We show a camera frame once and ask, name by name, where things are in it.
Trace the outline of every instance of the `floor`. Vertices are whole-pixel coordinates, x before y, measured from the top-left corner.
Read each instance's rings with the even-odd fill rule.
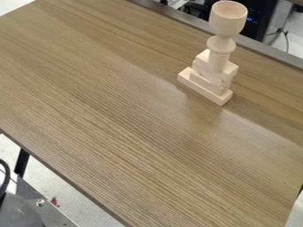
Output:
[[[285,31],[288,31],[289,53],[303,59],[303,12],[294,12],[287,20]],[[280,51],[286,51],[286,39],[284,34],[279,37],[272,45]]]
[[[0,16],[15,10],[33,0],[0,0]],[[303,58],[303,13],[294,12],[289,18],[285,30],[289,31],[289,53]],[[286,41],[280,35],[273,47],[285,51]],[[0,158],[6,160],[13,168],[19,147],[7,137],[0,135]],[[42,193],[47,199],[56,197],[60,210],[85,227],[122,227],[115,219],[77,192],[73,187],[53,174],[39,161],[31,158],[25,174],[25,180]]]

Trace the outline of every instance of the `table leg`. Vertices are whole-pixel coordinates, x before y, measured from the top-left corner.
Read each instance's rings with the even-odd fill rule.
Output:
[[[21,148],[14,170],[15,174],[21,178],[24,176],[24,173],[26,171],[28,159],[29,154]]]
[[[161,4],[168,5],[168,0],[161,0],[160,3],[161,3]]]

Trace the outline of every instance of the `wooden base block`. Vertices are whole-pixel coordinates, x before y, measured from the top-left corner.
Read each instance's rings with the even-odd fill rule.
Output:
[[[227,84],[221,86],[213,85],[207,78],[205,78],[203,75],[198,74],[193,68],[191,68],[190,70],[191,70],[190,80],[192,82],[195,82],[197,85],[201,86],[202,88],[210,90],[213,94],[216,94],[217,96],[221,96],[228,89]]]
[[[185,68],[179,75],[178,81],[183,83],[184,85],[188,86],[189,88],[195,90],[200,95],[208,98],[209,100],[213,101],[215,104],[219,106],[223,106],[227,103],[231,97],[233,92],[231,90],[227,90],[223,95],[217,96],[216,94],[212,93],[210,90],[207,90],[200,85],[196,84],[195,82],[190,80],[190,74],[192,69],[190,67]]]

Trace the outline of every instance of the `wooden table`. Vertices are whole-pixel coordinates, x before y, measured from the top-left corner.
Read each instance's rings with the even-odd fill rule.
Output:
[[[124,0],[37,0],[0,18],[0,127],[127,226],[284,226],[303,74],[238,48],[218,107],[176,80],[208,37]]]

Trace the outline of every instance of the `cable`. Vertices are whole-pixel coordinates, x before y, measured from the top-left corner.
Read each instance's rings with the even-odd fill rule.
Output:
[[[284,36],[285,36],[285,40],[286,40],[286,53],[288,53],[289,50],[290,50],[290,41],[289,41],[288,36],[287,36],[288,35],[288,31],[284,31],[282,28],[278,28],[276,32],[269,33],[269,34],[267,34],[267,36],[277,35],[277,34],[280,35],[281,33],[283,33]]]
[[[4,181],[3,181],[2,185],[0,186],[0,200],[2,200],[2,198],[5,195],[8,184],[11,180],[11,170],[10,170],[10,167],[7,165],[7,163],[4,160],[0,159],[0,164],[4,167],[4,170],[5,170]]]
[[[289,41],[289,39],[288,39],[288,31],[283,31],[283,34],[284,34],[284,36],[285,36],[285,40],[286,40],[286,53],[288,53],[289,52],[289,50],[290,50],[290,41]]]

